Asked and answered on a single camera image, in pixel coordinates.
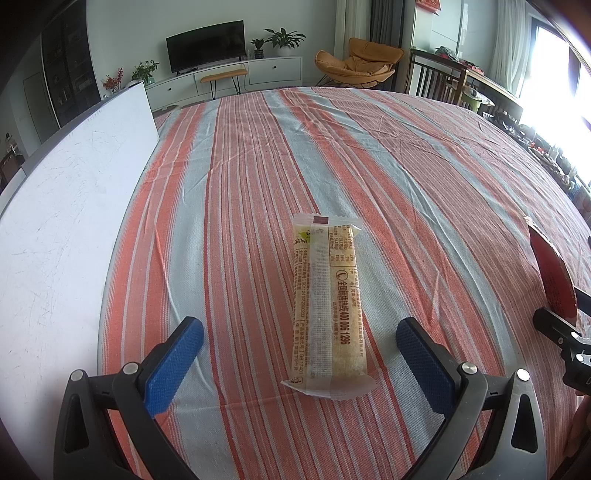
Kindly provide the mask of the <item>red snack packet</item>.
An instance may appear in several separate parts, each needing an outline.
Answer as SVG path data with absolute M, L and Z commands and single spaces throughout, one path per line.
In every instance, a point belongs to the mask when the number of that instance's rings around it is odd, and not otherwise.
M 533 219 L 526 216 L 525 220 L 549 307 L 555 314 L 575 326 L 578 305 L 567 266 L 554 244 Z

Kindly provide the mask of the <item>yellow rice cracker packet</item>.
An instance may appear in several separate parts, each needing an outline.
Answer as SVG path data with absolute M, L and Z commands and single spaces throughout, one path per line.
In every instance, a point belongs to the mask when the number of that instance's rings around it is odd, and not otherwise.
M 290 374 L 283 385 L 335 401 L 368 394 L 368 373 L 355 237 L 360 221 L 297 214 Z

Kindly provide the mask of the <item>striped red grey tablecloth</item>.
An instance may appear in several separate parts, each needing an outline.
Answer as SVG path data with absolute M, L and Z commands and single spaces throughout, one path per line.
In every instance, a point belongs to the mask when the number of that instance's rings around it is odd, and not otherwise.
M 376 388 L 334 402 L 284 385 L 293 218 L 356 218 Z M 158 423 L 201 479 L 398 479 L 435 434 L 396 344 L 418 319 L 489 374 L 527 369 L 555 471 L 577 408 L 545 302 L 536 223 L 590 285 L 590 230 L 550 174 L 471 111 L 400 93 L 304 87 L 176 110 L 113 252 L 98 368 L 143 359 L 185 317 L 204 347 Z

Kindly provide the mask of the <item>white board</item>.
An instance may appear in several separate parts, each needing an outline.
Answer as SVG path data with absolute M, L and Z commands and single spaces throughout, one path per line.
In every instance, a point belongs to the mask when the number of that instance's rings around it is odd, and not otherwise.
M 110 259 L 159 140 L 134 85 L 43 143 L 1 212 L 1 419 L 41 479 L 69 374 L 95 372 Z

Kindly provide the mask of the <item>dark wooden chair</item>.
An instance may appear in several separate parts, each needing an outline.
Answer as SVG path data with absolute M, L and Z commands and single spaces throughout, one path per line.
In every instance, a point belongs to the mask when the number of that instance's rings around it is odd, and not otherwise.
M 410 50 L 405 93 L 459 105 L 468 79 L 462 63 L 425 50 Z

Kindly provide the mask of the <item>orange lounge chair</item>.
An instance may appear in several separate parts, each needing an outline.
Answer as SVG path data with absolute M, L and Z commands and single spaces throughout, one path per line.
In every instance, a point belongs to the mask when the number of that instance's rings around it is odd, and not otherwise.
M 389 80 L 404 54 L 398 47 L 352 37 L 348 58 L 341 60 L 321 50 L 315 54 L 315 66 L 329 82 L 369 89 Z

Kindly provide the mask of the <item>white tv cabinet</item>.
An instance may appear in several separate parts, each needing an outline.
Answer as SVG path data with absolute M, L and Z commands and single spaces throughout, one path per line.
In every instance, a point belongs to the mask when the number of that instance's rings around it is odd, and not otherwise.
M 303 84 L 303 58 L 270 57 L 194 70 L 146 87 L 151 111 Z

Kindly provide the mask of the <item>red flowers in vase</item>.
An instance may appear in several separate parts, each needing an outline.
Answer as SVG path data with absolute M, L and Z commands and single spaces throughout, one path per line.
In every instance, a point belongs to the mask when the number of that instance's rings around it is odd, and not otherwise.
M 101 83 L 103 88 L 107 92 L 109 92 L 110 94 L 115 94 L 121 89 L 122 79 L 123 69 L 119 67 L 113 76 L 106 75 L 105 78 L 101 81 Z

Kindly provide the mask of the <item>plant in white vase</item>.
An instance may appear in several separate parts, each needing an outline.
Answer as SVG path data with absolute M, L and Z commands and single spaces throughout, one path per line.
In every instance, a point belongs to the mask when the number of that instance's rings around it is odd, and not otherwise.
M 155 82 L 153 73 L 158 69 L 159 63 L 155 60 L 142 61 L 133 68 L 131 80 L 127 83 L 131 87 L 139 82 L 150 85 Z

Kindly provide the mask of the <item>green potted plant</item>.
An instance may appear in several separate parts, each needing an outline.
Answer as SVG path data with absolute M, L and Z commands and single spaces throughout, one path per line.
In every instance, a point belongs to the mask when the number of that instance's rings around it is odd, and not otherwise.
M 287 31 L 284 28 L 279 30 L 266 28 L 264 31 L 267 33 L 266 43 L 270 43 L 280 57 L 290 56 L 307 39 L 304 33 Z

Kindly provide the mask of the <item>wooden bench stool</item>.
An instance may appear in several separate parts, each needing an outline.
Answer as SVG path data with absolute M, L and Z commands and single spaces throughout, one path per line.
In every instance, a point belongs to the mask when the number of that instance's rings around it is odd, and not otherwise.
M 217 84 L 222 81 L 231 81 L 232 86 L 235 88 L 235 93 L 242 93 L 242 86 L 240 86 L 240 79 L 245 77 L 249 71 L 245 68 L 238 68 L 233 70 L 224 71 L 221 73 L 215 73 L 202 77 L 199 81 L 200 84 L 207 84 L 209 86 L 209 93 L 211 93 L 211 99 L 216 98 Z

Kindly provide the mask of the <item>small dark potted plant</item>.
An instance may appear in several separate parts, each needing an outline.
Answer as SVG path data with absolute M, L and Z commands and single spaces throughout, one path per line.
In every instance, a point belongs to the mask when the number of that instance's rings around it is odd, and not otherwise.
M 252 40 L 250 40 L 250 44 L 252 44 L 252 46 L 253 46 L 253 58 L 254 59 L 263 59 L 264 58 L 263 47 L 264 47 L 264 44 L 266 44 L 266 40 L 264 40 L 263 38 L 253 38 Z

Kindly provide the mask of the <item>black television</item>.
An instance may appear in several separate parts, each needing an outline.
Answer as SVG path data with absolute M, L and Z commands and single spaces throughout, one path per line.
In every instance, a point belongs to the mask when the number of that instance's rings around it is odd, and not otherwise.
M 246 56 L 245 23 L 224 22 L 182 32 L 166 38 L 170 70 L 187 69 Z

